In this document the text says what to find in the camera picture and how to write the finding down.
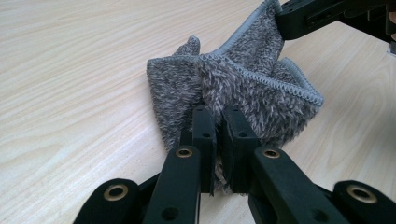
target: light wood grain surface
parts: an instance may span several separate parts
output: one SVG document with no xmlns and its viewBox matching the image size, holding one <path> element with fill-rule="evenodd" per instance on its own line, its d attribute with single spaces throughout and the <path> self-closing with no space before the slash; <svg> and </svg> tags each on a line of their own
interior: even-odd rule
<svg viewBox="0 0 396 224">
<path fill-rule="evenodd" d="M 94 189 L 142 183 L 166 156 L 147 60 L 190 35 L 219 47 L 261 1 L 0 2 L 0 223 L 71 223 Z M 286 43 L 326 98 L 286 150 L 317 184 L 396 201 L 396 57 L 341 23 Z M 247 197 L 202 196 L 201 223 L 253 223 Z"/>
</svg>

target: fur texture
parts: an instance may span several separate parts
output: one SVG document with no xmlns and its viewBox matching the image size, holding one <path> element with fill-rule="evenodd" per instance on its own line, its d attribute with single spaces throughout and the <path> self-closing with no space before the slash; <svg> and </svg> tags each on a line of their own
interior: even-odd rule
<svg viewBox="0 0 396 224">
<path fill-rule="evenodd" d="M 275 147 L 293 139 L 318 113 L 323 97 L 291 60 L 277 60 L 284 44 L 275 21 L 279 10 L 276 0 L 263 2 L 213 52 L 200 55 L 199 40 L 191 36 L 174 55 L 148 61 L 154 112 L 167 149 L 178 145 L 182 129 L 191 128 L 192 110 L 201 104 L 217 123 L 225 106 L 239 107 L 262 144 Z"/>
</svg>

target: gray stitched edge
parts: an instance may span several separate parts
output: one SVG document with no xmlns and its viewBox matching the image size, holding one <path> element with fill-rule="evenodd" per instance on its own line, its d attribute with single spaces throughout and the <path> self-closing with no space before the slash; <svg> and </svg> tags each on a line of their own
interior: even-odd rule
<svg viewBox="0 0 396 224">
<path fill-rule="evenodd" d="M 242 25 L 231 35 L 231 37 L 223 44 L 221 47 L 218 49 L 213 50 L 212 54 L 224 54 L 225 51 L 227 51 L 230 46 L 233 45 L 233 43 L 239 39 L 239 37 L 250 28 L 251 24 L 264 12 L 265 9 L 267 9 L 269 6 L 272 4 L 273 7 L 275 7 L 276 12 L 280 12 L 282 10 L 282 7 L 280 6 L 279 2 L 277 0 L 266 0 L 265 2 L 261 3 L 259 7 L 256 8 L 256 10 L 253 11 L 253 13 L 250 14 L 249 17 L 242 23 Z"/>
<path fill-rule="evenodd" d="M 178 61 L 178 60 L 185 60 L 191 63 L 197 62 L 197 60 L 214 60 L 214 59 L 222 59 L 226 60 L 231 66 L 237 69 L 240 74 L 251 80 L 260 82 L 263 85 L 270 86 L 276 90 L 285 91 L 289 94 L 294 96 L 298 96 L 306 101 L 313 103 L 315 105 L 322 105 L 323 104 L 323 96 L 317 92 L 312 85 L 307 81 L 304 74 L 301 70 L 295 65 L 293 61 L 288 58 L 282 59 L 280 62 L 283 63 L 290 74 L 295 78 L 300 86 L 296 86 L 290 84 L 288 82 L 279 81 L 277 79 L 273 79 L 271 77 L 263 76 L 262 74 L 256 74 L 253 72 L 248 71 L 246 68 L 242 67 L 240 64 L 233 62 L 231 59 L 225 56 L 215 55 L 215 54 L 202 54 L 199 56 L 188 56 L 188 55 L 177 55 L 177 56 L 168 56 L 164 58 L 155 58 L 148 60 L 148 63 L 154 63 L 158 61 Z"/>
</svg>

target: gray furry cloth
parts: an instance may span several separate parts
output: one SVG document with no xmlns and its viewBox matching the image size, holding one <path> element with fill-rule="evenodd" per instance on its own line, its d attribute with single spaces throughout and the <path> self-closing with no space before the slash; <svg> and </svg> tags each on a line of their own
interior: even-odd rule
<svg viewBox="0 0 396 224">
<path fill-rule="evenodd" d="M 169 57 L 148 61 L 154 112 L 167 149 L 191 128 L 192 110 L 205 104 L 217 123 L 234 105 L 262 144 L 283 146 L 317 113 L 323 97 L 289 59 L 278 61 L 284 41 L 277 30 L 275 0 L 263 2 L 220 48 L 199 54 L 191 36 Z"/>
</svg>

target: table surface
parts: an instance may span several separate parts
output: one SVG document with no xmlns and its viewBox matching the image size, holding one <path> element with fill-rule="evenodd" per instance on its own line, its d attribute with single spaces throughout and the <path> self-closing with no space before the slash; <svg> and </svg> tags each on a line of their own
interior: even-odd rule
<svg viewBox="0 0 396 224">
<path fill-rule="evenodd" d="M 166 153 L 146 64 L 190 35 L 219 47 L 261 1 L 1 1 L 0 223 L 71 223 L 109 179 L 142 183 Z M 288 41 L 326 101 L 283 149 L 318 185 L 396 201 L 396 57 L 341 23 Z M 253 223 L 248 198 L 202 195 L 201 223 Z"/>
</svg>

